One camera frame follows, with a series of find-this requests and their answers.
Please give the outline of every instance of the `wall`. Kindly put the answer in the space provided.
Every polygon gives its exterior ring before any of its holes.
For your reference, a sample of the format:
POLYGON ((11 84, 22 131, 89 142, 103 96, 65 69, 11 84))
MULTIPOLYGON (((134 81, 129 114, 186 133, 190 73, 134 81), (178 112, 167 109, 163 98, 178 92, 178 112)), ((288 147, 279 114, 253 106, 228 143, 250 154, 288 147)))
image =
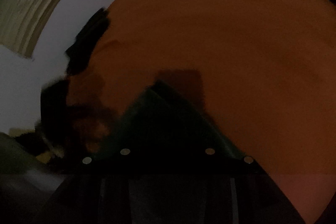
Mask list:
POLYGON ((64 75, 64 51, 86 21, 113 0, 61 0, 48 20, 32 59, 0 46, 0 131, 33 128, 40 117, 41 87, 64 75))

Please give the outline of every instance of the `person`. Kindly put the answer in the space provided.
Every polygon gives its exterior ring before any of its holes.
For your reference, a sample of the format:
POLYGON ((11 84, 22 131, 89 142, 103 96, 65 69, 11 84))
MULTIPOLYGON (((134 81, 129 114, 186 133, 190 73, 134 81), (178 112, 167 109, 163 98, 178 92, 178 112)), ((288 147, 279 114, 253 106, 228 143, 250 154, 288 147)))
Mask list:
MULTIPOLYGON (((163 80, 318 220, 336 192, 332 2, 115 0, 108 12, 87 68, 68 77, 68 106, 118 119, 163 80)), ((73 126, 90 152, 113 133, 95 116, 73 126)))

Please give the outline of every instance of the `orange fabric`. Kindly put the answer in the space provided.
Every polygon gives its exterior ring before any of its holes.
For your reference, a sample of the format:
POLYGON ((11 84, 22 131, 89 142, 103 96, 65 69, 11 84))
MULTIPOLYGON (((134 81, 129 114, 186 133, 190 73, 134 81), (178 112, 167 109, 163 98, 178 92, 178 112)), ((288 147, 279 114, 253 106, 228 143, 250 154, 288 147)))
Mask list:
POLYGON ((336 174, 328 0, 115 0, 109 12, 88 68, 70 77, 69 105, 118 117, 162 78, 267 172, 336 174))

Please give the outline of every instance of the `metal grommet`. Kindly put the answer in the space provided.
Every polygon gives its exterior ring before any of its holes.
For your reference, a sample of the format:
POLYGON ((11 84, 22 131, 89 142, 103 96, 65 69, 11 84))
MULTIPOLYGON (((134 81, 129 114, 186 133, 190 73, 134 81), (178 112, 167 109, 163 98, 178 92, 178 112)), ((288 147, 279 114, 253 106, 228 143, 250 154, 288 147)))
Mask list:
POLYGON ((120 153, 122 155, 128 155, 129 153, 131 153, 131 150, 129 150, 128 148, 124 148, 120 150, 120 153))
POLYGON ((90 157, 86 157, 86 158, 84 158, 84 159, 82 160, 82 162, 83 162, 84 164, 89 164, 89 163, 92 162, 92 158, 90 158, 90 157))
POLYGON ((247 164, 251 164, 254 162, 254 159, 251 156, 246 156, 244 157, 244 162, 246 162, 247 164))
POLYGON ((213 148, 207 148, 205 150, 205 153, 208 155, 213 155, 216 151, 213 148))

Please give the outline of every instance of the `orange shirt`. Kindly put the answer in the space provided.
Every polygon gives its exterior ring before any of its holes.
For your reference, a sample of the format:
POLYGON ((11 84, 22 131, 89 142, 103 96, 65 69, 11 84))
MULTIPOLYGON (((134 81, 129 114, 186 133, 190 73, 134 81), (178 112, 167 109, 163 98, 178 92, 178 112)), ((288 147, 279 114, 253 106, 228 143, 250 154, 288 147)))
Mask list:
MULTIPOLYGON (((336 174, 336 10, 328 0, 115 0, 108 10, 88 68, 70 77, 69 105, 118 117, 161 78, 289 198, 302 178, 277 174, 336 174)), ((322 181, 323 197, 308 193, 315 201, 307 206, 318 208, 299 211, 308 222, 335 193, 335 178, 322 181)))

